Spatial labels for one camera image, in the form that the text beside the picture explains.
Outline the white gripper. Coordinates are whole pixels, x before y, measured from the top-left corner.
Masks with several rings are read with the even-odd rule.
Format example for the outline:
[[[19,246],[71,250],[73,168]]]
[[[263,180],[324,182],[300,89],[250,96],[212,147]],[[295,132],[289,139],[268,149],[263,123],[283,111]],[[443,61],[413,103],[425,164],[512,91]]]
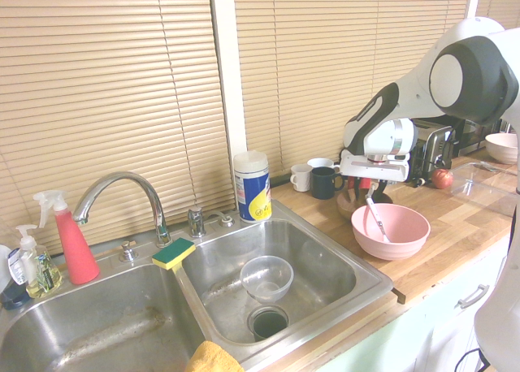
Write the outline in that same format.
[[[367,156],[353,155],[347,149],[340,153],[340,173],[346,176],[360,177],[353,179],[355,201],[359,201],[362,178],[378,180],[375,197],[380,197],[388,181],[404,182],[408,178],[410,165],[409,154],[388,155],[383,161],[376,162]]]

